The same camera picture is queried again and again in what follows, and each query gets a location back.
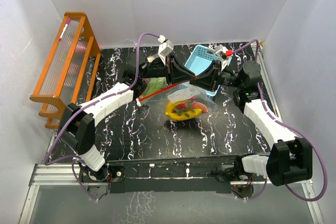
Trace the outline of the light blue plastic basket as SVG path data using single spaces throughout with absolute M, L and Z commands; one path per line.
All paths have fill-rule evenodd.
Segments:
M 196 45 L 184 66 L 198 76 L 213 60 L 220 60 L 215 55 L 215 47 Z

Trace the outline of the clear zip bag red slider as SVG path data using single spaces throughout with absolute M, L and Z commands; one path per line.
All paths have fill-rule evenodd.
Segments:
M 217 104 L 207 96 L 203 89 L 191 85 L 188 81 L 172 85 L 167 84 L 167 87 L 145 97 L 142 101 L 144 102 L 142 105 L 138 103 L 137 105 L 148 106 L 156 114 L 164 116 L 166 116 L 165 108 L 169 102 L 177 103 L 178 105 L 191 103 L 192 109 L 199 108 L 203 110 L 200 116 L 215 113 L 218 110 Z

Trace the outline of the yellow fake banana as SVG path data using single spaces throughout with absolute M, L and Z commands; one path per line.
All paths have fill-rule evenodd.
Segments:
M 172 121 L 185 121 L 196 118 L 203 113 L 202 109 L 192 109 L 187 107 L 186 109 L 178 109 L 177 103 L 169 102 L 165 108 L 165 115 Z

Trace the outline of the fake cherry tomato vine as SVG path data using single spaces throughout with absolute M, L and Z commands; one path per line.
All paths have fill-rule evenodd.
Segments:
M 173 112 L 177 113 L 178 116 L 181 116 L 181 115 L 183 115 L 183 113 L 188 112 L 188 111 L 192 111 L 192 110 L 193 109 L 192 109 L 192 104 L 191 103 L 181 103 L 174 108 Z

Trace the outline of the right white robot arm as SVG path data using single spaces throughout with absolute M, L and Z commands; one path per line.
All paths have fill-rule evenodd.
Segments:
M 238 72 L 221 69 L 219 61 L 190 84 L 214 91 L 219 85 L 234 87 L 234 103 L 259 129 L 270 147 L 269 156 L 245 154 L 235 161 L 234 174 L 247 180 L 252 174 L 269 178 L 275 186 L 287 185 L 312 177 L 312 146 L 304 137 L 282 126 L 259 91 L 261 66 L 253 60 L 244 62 Z

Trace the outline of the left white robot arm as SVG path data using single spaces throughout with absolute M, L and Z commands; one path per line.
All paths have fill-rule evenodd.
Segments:
M 135 66 L 125 69 L 122 79 L 111 89 L 89 102 L 67 105 L 56 140 L 74 151 L 93 180 L 104 181 L 109 173 L 107 161 L 95 145 L 96 126 L 113 111 L 136 100 L 146 88 L 145 79 L 158 77 L 176 84 L 195 80 L 197 74 L 180 64 L 173 53 L 163 57 L 155 55 L 153 59 L 141 59 L 137 54 Z

